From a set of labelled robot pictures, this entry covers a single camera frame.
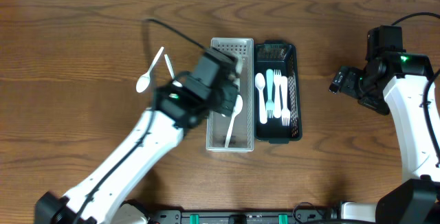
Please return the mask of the white plastic spoon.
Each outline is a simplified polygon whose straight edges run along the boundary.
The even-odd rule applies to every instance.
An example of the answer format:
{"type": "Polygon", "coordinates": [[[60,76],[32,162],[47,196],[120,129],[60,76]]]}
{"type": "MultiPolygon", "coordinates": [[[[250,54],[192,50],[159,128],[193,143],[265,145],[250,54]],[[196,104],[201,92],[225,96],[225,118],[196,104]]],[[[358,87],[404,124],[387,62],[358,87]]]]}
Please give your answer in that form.
{"type": "Polygon", "coordinates": [[[226,138],[225,138],[225,146],[224,146],[225,148],[229,147],[230,140],[231,140],[231,137],[232,137],[234,121],[235,121],[237,115],[240,114],[242,108],[243,108],[243,98],[240,95],[238,95],[236,97],[235,106],[233,108],[233,112],[232,112],[232,115],[231,115],[230,125],[228,127],[228,132],[227,132],[226,138]]]}
{"type": "Polygon", "coordinates": [[[172,78],[172,80],[173,80],[173,84],[174,84],[176,87],[182,87],[182,84],[181,84],[180,82],[178,82],[178,81],[175,79],[175,73],[174,73],[173,66],[172,66],[172,63],[171,63],[171,60],[170,60],[169,56],[168,56],[167,54],[165,54],[165,55],[164,55],[164,58],[165,58],[166,65],[167,65],[167,67],[168,67],[168,70],[169,70],[170,76],[171,76],[171,78],[172,78]]]}
{"type": "Polygon", "coordinates": [[[264,101],[264,95],[263,90],[265,88],[265,79],[262,73],[257,73],[255,75],[254,79],[255,87],[258,91],[258,115],[259,115],[259,121],[261,124],[267,123],[267,112],[265,108],[265,101],[264,101]]]}
{"type": "Polygon", "coordinates": [[[151,72],[154,69],[155,65],[157,64],[158,60],[160,59],[161,55],[163,54],[163,51],[164,51],[164,47],[160,47],[147,72],[138,78],[135,86],[135,90],[138,93],[142,93],[149,87],[151,83],[151,72]]]}

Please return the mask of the white plastic fork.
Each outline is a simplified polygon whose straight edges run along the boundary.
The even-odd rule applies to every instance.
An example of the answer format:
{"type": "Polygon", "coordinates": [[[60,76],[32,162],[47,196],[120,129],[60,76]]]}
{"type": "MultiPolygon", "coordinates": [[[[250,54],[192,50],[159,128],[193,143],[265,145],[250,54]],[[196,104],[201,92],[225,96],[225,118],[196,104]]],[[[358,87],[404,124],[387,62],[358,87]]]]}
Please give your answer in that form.
{"type": "Polygon", "coordinates": [[[273,86],[274,86],[274,71],[272,69],[266,70],[266,85],[267,85],[267,102],[265,104],[267,111],[267,118],[274,117],[274,101],[273,96],[273,86]]]}
{"type": "Polygon", "coordinates": [[[281,118],[283,126],[289,126],[290,123],[290,110],[288,108],[288,79],[286,76],[281,77],[280,83],[281,97],[283,107],[281,109],[281,118]]]}

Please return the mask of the white plastic fork hidden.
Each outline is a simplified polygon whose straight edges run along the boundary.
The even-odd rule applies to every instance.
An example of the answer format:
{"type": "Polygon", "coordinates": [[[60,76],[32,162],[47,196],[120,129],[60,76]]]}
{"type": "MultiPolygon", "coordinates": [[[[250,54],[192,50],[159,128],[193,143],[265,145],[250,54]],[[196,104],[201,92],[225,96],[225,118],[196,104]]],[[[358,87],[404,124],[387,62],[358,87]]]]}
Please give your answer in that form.
{"type": "Polygon", "coordinates": [[[279,69],[274,70],[274,117],[281,117],[281,97],[280,97],[280,85],[281,85],[281,71],[279,69]]]}

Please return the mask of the white plastic spoon lowest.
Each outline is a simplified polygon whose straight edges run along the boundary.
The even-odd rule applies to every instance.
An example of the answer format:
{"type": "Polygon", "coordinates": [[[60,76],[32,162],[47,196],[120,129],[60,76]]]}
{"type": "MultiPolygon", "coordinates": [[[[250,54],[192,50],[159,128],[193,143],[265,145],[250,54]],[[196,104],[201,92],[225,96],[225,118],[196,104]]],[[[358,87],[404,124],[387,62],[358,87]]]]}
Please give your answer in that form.
{"type": "Polygon", "coordinates": [[[241,84],[240,84],[240,79],[239,78],[236,78],[234,80],[234,84],[237,86],[238,91],[240,91],[241,84]]]}

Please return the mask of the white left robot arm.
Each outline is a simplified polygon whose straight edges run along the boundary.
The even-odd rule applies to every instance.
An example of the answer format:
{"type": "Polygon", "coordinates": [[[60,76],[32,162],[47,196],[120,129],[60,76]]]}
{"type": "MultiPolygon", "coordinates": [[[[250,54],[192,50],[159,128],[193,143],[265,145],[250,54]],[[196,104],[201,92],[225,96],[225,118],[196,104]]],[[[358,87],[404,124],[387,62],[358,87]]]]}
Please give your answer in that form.
{"type": "Polygon", "coordinates": [[[35,223],[110,223],[145,174],[211,112],[229,116],[238,80],[204,80],[187,74],[154,91],[153,103],[104,162],[61,198],[45,193],[35,223]]]}

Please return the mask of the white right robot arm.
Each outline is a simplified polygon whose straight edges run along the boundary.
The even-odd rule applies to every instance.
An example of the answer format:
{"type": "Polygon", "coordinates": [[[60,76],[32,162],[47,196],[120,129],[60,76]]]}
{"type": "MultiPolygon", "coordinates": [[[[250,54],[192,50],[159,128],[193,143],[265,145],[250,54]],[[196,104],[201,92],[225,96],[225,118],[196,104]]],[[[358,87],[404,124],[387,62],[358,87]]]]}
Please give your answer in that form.
{"type": "Polygon", "coordinates": [[[439,222],[439,112],[435,74],[427,56],[383,52],[364,69],[343,66],[329,90],[345,93],[382,115],[392,115],[402,183],[377,203],[346,202],[342,223],[439,222]]]}

